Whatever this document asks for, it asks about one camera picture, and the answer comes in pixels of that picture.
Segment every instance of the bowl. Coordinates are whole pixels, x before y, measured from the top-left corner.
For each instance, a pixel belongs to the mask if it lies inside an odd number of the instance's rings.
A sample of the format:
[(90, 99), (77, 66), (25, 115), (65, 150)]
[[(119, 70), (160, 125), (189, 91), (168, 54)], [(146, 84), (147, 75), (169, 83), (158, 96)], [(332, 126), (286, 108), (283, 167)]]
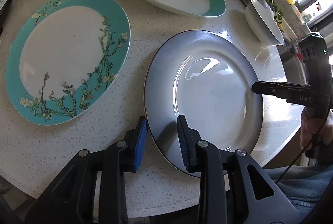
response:
[(266, 46), (284, 45), (283, 35), (269, 12), (257, 0), (250, 0), (245, 18), (255, 36)]

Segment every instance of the sticker label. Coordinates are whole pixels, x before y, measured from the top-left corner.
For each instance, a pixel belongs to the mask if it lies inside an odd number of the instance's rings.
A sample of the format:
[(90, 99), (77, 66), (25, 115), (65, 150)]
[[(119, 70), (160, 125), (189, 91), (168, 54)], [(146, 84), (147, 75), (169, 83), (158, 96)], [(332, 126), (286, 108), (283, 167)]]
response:
[(4, 7), (6, 2), (7, 2), (7, 0), (0, 0), (0, 11)]

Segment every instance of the metal screw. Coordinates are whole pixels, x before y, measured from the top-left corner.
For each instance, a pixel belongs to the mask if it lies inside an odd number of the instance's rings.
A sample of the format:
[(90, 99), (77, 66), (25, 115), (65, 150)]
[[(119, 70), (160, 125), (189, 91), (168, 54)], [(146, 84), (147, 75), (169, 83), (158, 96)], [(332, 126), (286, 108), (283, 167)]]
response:
[(205, 141), (205, 140), (201, 140), (201, 141), (198, 142), (198, 145), (200, 147), (207, 147), (208, 146), (208, 142)]
[(240, 156), (246, 156), (246, 151), (244, 149), (238, 149), (237, 154)]
[(117, 142), (117, 147), (123, 148), (127, 145), (126, 141), (121, 140), (119, 142)]
[(88, 150), (83, 149), (83, 150), (81, 150), (81, 151), (79, 152), (79, 156), (87, 156), (88, 153), (89, 153)]

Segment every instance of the flower branch design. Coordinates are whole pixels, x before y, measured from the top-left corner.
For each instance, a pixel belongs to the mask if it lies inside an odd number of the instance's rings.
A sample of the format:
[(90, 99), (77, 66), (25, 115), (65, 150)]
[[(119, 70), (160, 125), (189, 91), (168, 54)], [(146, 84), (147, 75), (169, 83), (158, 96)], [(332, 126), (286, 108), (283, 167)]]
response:
[(38, 23), (40, 18), (47, 16), (47, 10), (51, 9), (52, 7), (54, 7), (54, 9), (57, 9), (59, 5), (62, 3), (62, 1), (63, 0), (55, 0), (52, 4), (51, 4), (52, 1), (48, 2), (43, 10), (33, 14), (31, 18), (36, 20), (35, 25)]
[[(95, 67), (95, 70), (92, 73), (87, 74), (88, 78), (81, 80), (83, 91), (82, 95), (79, 96), (79, 107), (77, 107), (78, 93), (76, 93), (73, 85), (68, 85), (65, 80), (62, 80), (59, 83), (59, 86), (63, 87), (65, 95), (61, 98), (56, 98), (54, 96), (54, 92), (52, 91), (49, 96), (50, 101), (54, 101), (59, 107), (59, 110), (47, 107), (48, 102), (44, 99), (44, 88), (46, 81), (50, 78), (48, 72), (44, 75), (42, 89), (38, 91), (40, 96), (29, 99), (26, 94), (25, 97), (20, 99), (20, 104), (25, 108), (29, 108), (35, 116), (44, 117), (46, 121), (51, 120), (53, 115), (70, 116), (71, 118), (74, 118), (77, 115), (77, 108), (80, 108), (81, 112), (85, 111), (90, 106), (89, 100), (95, 97), (94, 92), (98, 91), (103, 85), (105, 85), (104, 89), (106, 90), (115, 79), (116, 74), (111, 73), (114, 63), (111, 62), (109, 58), (116, 54), (117, 50), (119, 50), (129, 38), (128, 32), (124, 32), (121, 34), (120, 38), (113, 40), (115, 32), (109, 32), (111, 25), (108, 24), (108, 21), (108, 17), (103, 17), (102, 24), (105, 28), (100, 29), (101, 32), (103, 32), (103, 35), (98, 38), (103, 51), (103, 57), (99, 61), (99, 65)], [(92, 80), (96, 80), (97, 85), (90, 86), (92, 84)], [(70, 100), (70, 107), (66, 107), (65, 105), (67, 97)]]

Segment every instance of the gray-rimmed plate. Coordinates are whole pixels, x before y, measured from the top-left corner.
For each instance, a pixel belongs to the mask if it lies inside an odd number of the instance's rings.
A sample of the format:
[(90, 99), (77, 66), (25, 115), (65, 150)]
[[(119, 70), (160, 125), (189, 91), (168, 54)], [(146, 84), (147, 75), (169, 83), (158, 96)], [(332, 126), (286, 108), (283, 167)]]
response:
[(144, 86), (148, 124), (166, 159), (186, 172), (176, 130), (181, 114), (219, 149), (252, 152), (263, 117), (262, 96), (251, 89), (256, 81), (242, 52), (217, 34), (194, 30), (167, 40), (156, 52)]

